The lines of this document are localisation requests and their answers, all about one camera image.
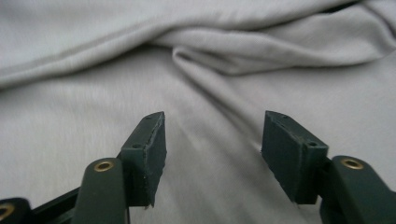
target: dark green clamp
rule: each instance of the dark green clamp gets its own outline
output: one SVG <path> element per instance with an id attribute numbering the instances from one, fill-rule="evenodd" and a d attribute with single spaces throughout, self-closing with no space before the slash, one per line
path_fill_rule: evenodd
<path id="1" fill-rule="evenodd" d="M 328 146 L 289 116 L 265 113 L 262 157 L 289 199 L 314 204 L 322 198 L 325 224 L 396 223 L 396 194 L 365 161 L 327 158 Z"/>
<path id="2" fill-rule="evenodd" d="M 139 122 L 117 158 L 92 162 L 80 188 L 33 210 L 23 198 L 0 200 L 0 223 L 130 223 L 129 207 L 154 206 L 165 158 L 165 115 L 158 112 Z"/>

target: gray cloth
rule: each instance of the gray cloth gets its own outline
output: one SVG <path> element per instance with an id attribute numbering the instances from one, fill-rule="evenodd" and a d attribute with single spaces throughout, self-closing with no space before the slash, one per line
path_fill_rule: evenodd
<path id="1" fill-rule="evenodd" d="M 3 2 L 0 198 L 79 186 L 156 111 L 166 165 L 133 223 L 320 223 L 261 158 L 265 110 L 396 189 L 395 2 L 326 12 L 346 2 Z"/>
<path id="2" fill-rule="evenodd" d="M 391 53 L 396 2 L 331 10 L 350 2 L 5 1 L 0 87 L 77 71 L 148 41 L 228 75 L 365 63 Z"/>

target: fabric fold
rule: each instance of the fabric fold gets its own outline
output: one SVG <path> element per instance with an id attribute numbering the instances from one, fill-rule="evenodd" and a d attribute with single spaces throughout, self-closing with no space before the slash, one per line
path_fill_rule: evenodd
<path id="1" fill-rule="evenodd" d="M 0 88 L 70 74 L 145 43 L 184 47 L 230 76 L 390 54 L 394 2 L 354 2 L 9 1 L 0 8 Z"/>

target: brass rivet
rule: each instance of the brass rivet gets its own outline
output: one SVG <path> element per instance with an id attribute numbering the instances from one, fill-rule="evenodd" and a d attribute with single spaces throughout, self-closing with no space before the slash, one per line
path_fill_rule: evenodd
<path id="1" fill-rule="evenodd" d="M 0 211 L 1 210 L 3 210 L 3 212 L 0 213 L 0 221 L 11 215 L 15 210 L 15 206 L 12 203 L 3 203 L 0 204 Z"/>
<path id="2" fill-rule="evenodd" d="M 101 161 L 95 165 L 93 168 L 96 172 L 104 172 L 113 168 L 114 164 L 111 161 Z"/>
<path id="3" fill-rule="evenodd" d="M 354 170 L 363 169 L 363 164 L 353 159 L 343 159 L 341 160 L 341 163 L 343 163 L 343 165 L 345 165 L 347 168 L 350 169 L 354 169 Z"/>

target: white fabric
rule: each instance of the white fabric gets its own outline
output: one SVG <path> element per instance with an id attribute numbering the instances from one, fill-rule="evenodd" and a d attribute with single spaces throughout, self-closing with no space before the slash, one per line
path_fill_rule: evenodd
<path id="1" fill-rule="evenodd" d="M 319 13 L 346 2 L 4 1 L 0 198 L 36 207 L 79 186 L 157 111 L 166 165 L 133 223 L 320 223 L 261 158 L 265 110 L 396 189 L 396 5 Z"/>

